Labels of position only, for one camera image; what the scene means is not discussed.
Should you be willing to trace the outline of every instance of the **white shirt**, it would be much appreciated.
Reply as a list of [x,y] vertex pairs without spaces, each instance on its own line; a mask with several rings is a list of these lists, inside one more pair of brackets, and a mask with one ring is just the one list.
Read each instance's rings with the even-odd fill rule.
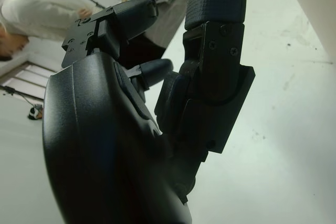
[[10,34],[64,40],[81,8],[99,11],[82,0],[0,0],[0,23]]

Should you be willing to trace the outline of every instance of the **screw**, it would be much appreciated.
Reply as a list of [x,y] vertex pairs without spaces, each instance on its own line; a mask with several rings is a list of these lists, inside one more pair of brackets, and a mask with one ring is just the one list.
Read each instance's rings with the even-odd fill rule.
[[212,41],[209,42],[209,48],[210,48],[211,50],[215,50],[216,47],[217,47],[217,44],[216,44],[215,41],[212,40]]
[[85,24],[85,23],[89,22],[90,20],[91,20],[91,18],[85,18],[82,23]]
[[235,48],[235,47],[231,48],[231,50],[230,50],[230,54],[231,54],[232,56],[237,56],[237,55],[239,54],[239,50],[238,50],[238,48]]
[[219,31],[222,36],[226,37],[231,33],[231,27],[228,25],[222,25]]

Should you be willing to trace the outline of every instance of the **person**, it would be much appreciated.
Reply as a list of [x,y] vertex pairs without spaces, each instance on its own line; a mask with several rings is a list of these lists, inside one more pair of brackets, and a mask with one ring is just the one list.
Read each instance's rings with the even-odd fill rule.
[[63,41],[76,20],[98,11],[81,0],[0,0],[0,61],[11,60],[29,37]]
[[[81,0],[0,0],[0,61],[11,60],[29,37],[63,41],[69,27],[79,18],[101,11]],[[141,34],[121,45],[118,62],[127,69],[160,59],[165,48]]]

